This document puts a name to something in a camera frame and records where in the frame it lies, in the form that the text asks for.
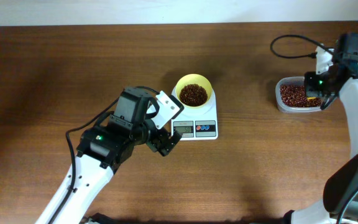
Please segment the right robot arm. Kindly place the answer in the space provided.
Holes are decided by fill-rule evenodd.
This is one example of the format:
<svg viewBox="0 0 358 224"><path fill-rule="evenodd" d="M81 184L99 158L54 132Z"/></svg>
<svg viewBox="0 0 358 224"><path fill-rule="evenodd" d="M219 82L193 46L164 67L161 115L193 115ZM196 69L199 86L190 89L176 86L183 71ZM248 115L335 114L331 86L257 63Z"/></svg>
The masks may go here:
<svg viewBox="0 0 358 224"><path fill-rule="evenodd" d="M340 36L335 48L317 46L316 70L304 76L308 97L321 98L321 110L340 100L347 116L351 158L325 183L323 197L301 210L290 210L282 223L358 223L358 34Z"/></svg>

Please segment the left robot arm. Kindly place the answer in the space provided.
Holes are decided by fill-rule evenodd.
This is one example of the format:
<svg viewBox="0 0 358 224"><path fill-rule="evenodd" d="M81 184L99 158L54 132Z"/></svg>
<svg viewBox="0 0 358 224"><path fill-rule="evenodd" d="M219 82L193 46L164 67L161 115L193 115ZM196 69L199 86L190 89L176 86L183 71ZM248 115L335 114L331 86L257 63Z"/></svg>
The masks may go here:
<svg viewBox="0 0 358 224"><path fill-rule="evenodd" d="M181 139L165 124L184 109L174 96L147 86L126 87L107 108L80 126L77 147L65 133L71 166L37 223L79 223L99 192L136 146L167 156Z"/></svg>

